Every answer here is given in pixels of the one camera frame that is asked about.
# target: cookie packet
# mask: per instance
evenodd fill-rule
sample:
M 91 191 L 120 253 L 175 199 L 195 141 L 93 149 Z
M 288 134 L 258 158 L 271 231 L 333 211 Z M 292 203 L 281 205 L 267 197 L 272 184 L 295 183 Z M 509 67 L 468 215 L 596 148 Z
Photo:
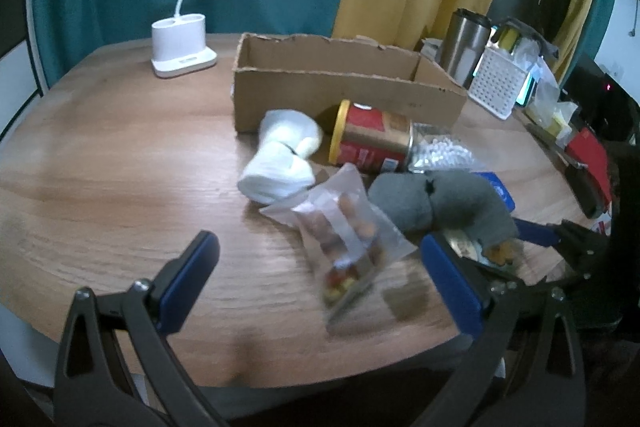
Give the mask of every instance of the cookie packet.
M 260 210 L 300 230 L 319 297 L 331 319 L 376 275 L 415 251 L 380 209 L 369 202 L 352 164 L 327 181 Z

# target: table surface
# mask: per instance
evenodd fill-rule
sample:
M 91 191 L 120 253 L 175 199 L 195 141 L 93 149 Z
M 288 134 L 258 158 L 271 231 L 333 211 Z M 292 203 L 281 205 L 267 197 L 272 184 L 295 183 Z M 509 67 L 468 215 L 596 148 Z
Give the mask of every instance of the table surface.
M 218 64 L 160 80 L 150 41 L 105 46 L 34 108 L 0 154 L 0 300 L 59 340 L 73 292 L 153 277 L 198 230 L 222 253 L 170 344 L 199 385 L 276 387 L 383 367 L 458 333 L 418 256 L 385 270 L 327 326 L 299 235 L 236 189 L 255 138 L 237 137 L 230 99 L 238 35 L 209 36 Z M 468 102 L 455 131 L 483 155 L 517 217 L 587 223 L 564 178 L 515 118 Z M 529 283 L 561 260 L 527 245 Z M 139 367 L 124 339 L 133 370 Z

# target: white perforated basket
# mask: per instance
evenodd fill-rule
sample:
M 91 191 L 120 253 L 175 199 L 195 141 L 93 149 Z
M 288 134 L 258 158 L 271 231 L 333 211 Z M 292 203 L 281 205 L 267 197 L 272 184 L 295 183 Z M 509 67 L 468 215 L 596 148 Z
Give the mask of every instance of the white perforated basket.
M 506 120 L 525 80 L 527 71 L 487 48 L 482 55 L 476 77 L 469 87 L 469 98 L 501 120 Z

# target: open cardboard box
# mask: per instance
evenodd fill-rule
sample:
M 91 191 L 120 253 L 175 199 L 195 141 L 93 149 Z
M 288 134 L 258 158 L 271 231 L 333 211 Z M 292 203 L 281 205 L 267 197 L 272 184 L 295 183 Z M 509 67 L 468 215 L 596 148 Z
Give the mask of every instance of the open cardboard box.
M 258 131 L 270 109 L 295 109 L 331 134 L 345 98 L 451 127 L 466 90 L 428 58 L 402 48 L 315 35 L 242 35 L 234 63 L 236 131 Z

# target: white label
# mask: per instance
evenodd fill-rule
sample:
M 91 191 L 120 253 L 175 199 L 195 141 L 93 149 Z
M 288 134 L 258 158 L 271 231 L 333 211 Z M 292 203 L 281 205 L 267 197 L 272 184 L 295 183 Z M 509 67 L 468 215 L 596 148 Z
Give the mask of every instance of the white label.
M 392 160 L 391 158 L 385 158 L 380 167 L 380 172 L 395 172 L 398 168 L 398 160 Z

